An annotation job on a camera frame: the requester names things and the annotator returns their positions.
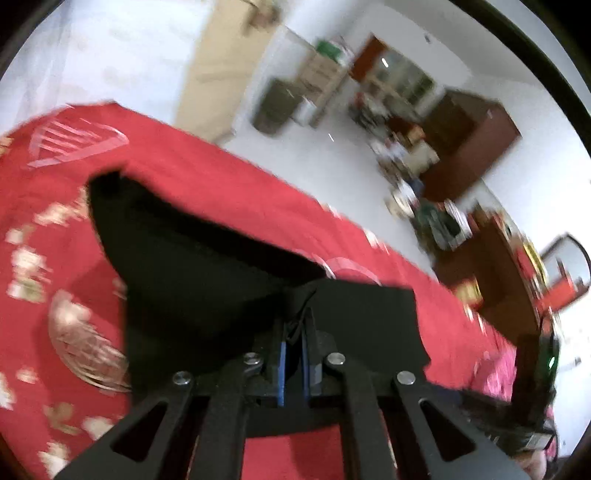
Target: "white floor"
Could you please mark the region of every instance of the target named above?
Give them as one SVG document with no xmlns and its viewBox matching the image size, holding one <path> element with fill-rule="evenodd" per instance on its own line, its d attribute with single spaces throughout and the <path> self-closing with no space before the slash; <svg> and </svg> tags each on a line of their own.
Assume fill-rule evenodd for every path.
<svg viewBox="0 0 591 480">
<path fill-rule="evenodd" d="M 290 121 L 277 137 L 248 125 L 223 148 L 329 204 L 433 275 L 409 221 L 393 218 L 386 208 L 389 183 L 366 132 L 346 115 L 328 115 L 317 129 Z"/>
</svg>

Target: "brown cabinet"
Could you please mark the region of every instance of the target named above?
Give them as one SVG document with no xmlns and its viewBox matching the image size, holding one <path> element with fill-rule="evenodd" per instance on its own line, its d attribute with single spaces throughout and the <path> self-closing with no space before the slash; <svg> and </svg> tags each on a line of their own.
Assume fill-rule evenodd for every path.
<svg viewBox="0 0 591 480">
<path fill-rule="evenodd" d="M 422 126 L 440 158 L 421 175 L 434 202 L 461 196 L 521 136 L 500 103 L 458 90 L 448 90 Z"/>
</svg>

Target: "metal screw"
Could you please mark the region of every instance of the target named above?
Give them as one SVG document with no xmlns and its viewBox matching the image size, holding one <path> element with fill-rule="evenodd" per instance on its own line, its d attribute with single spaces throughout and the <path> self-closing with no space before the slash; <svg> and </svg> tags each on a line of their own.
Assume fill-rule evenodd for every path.
<svg viewBox="0 0 591 480">
<path fill-rule="evenodd" d="M 244 354 L 244 363 L 246 363 L 249 367 L 253 367 L 254 365 L 258 365 L 262 362 L 261 356 L 256 352 L 248 352 Z"/>
<path fill-rule="evenodd" d="M 398 372 L 398 375 L 396 375 L 396 379 L 402 385 L 412 385 L 415 382 L 415 380 L 417 379 L 417 377 L 415 377 L 412 372 L 402 370 L 401 372 Z"/>
<path fill-rule="evenodd" d="M 345 356 L 338 352 L 329 353 L 326 359 L 331 365 L 343 365 L 345 363 Z"/>
<path fill-rule="evenodd" d="M 175 385 L 189 385 L 192 378 L 189 372 L 176 372 L 173 375 L 173 383 Z"/>
</svg>

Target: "red tablecloth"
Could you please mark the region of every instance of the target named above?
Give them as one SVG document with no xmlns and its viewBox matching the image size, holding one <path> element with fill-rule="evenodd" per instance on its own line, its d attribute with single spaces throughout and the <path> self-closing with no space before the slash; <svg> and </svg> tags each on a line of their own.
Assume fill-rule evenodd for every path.
<svg viewBox="0 0 591 480">
<path fill-rule="evenodd" d="M 0 433 L 35 478 L 54 475 L 128 408 L 125 394 L 70 372 L 48 336 L 50 301 L 65 290 L 121 348 L 121 292 L 83 189 L 98 172 L 121 169 L 179 208 L 324 262 L 337 276 L 411 287 L 431 381 L 465 387 L 483 355 L 508 346 L 371 233 L 172 127 L 109 103 L 67 108 L 8 136 L 0 157 Z M 336 427 L 246 444 L 244 479 L 342 476 Z"/>
</svg>

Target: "gray bin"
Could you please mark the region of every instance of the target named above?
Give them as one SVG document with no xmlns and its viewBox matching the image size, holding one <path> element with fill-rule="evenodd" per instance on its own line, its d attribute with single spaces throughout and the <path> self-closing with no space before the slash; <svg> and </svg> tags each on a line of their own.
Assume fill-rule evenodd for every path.
<svg viewBox="0 0 591 480">
<path fill-rule="evenodd" d="M 274 79 L 262 98 L 253 126 L 261 133 L 277 135 L 300 104 L 303 92 L 301 85 Z"/>
</svg>

